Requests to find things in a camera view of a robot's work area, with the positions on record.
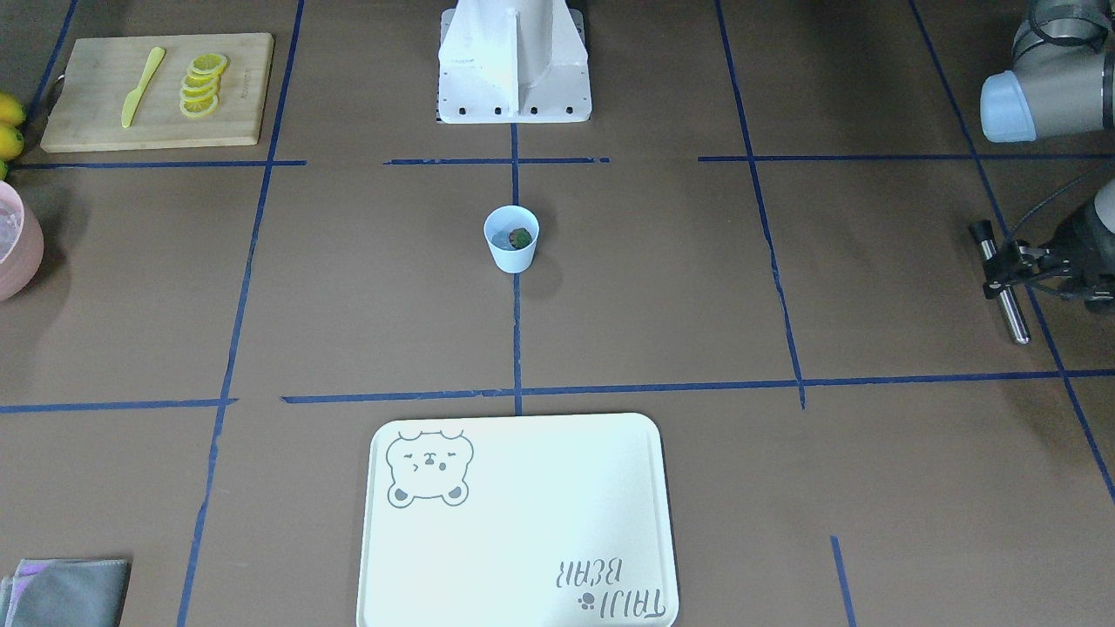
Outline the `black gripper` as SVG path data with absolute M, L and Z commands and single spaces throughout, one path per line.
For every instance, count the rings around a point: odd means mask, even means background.
M 1070 268 L 1057 287 L 1057 297 L 1079 301 L 1090 314 L 1114 314 L 1112 303 L 1112 226 L 1098 209 L 1077 209 L 1056 226 L 1047 242 L 1060 261 Z M 1014 286 L 1044 288 L 1051 255 L 995 254 L 983 262 L 983 296 L 995 300 Z

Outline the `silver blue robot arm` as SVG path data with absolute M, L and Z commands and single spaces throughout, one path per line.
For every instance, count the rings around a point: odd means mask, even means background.
M 1012 65 L 981 87 L 981 131 L 992 143 L 1112 129 L 1111 1 L 1031 1 L 1014 36 Z M 986 298 L 1015 284 L 1112 314 L 1114 191 L 1105 184 L 1043 245 L 1009 231 L 983 263 Z

